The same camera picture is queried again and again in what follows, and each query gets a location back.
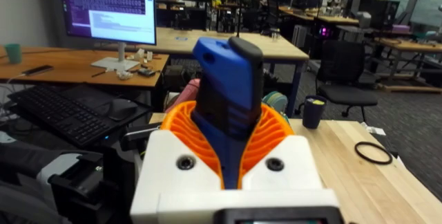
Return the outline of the white orange right gripper left finger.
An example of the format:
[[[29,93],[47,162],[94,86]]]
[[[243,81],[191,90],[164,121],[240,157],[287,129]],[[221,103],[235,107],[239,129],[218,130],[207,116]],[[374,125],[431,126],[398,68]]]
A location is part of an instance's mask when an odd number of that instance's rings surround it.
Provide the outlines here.
[[[222,165],[192,121],[196,103],[169,111],[152,132],[130,215],[133,223],[212,223],[215,195],[224,188]]]

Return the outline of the white orange right gripper right finger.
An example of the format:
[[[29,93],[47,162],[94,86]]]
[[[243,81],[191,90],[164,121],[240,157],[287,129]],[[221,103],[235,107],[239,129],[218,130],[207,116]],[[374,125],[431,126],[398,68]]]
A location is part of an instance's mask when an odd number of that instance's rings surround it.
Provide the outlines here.
[[[239,189],[322,188],[309,141],[298,136],[279,112],[266,104],[240,159]]]

